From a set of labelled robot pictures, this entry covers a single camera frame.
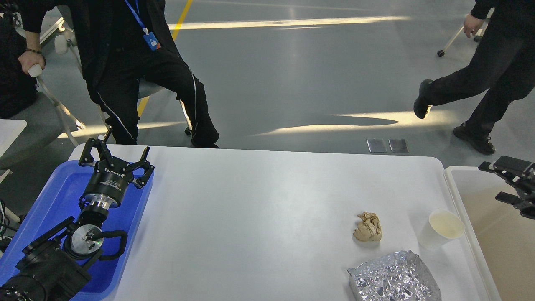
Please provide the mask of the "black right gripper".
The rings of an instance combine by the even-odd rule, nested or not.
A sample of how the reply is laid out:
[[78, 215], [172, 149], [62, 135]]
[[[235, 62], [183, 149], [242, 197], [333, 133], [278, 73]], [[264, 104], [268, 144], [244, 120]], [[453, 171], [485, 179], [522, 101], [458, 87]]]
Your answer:
[[534, 162], [501, 156], [494, 162], [482, 162], [478, 169], [487, 173], [495, 173], [505, 179], [518, 178], [516, 180], [518, 196], [500, 192], [495, 199], [519, 209], [523, 217], [535, 219]]

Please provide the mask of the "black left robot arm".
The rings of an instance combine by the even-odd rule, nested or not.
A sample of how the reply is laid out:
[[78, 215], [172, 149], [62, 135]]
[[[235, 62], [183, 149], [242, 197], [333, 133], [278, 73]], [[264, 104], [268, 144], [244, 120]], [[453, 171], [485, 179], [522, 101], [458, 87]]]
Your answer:
[[115, 289], [148, 200], [149, 147], [113, 156], [108, 136], [52, 174], [1, 258], [2, 301], [91, 301]]

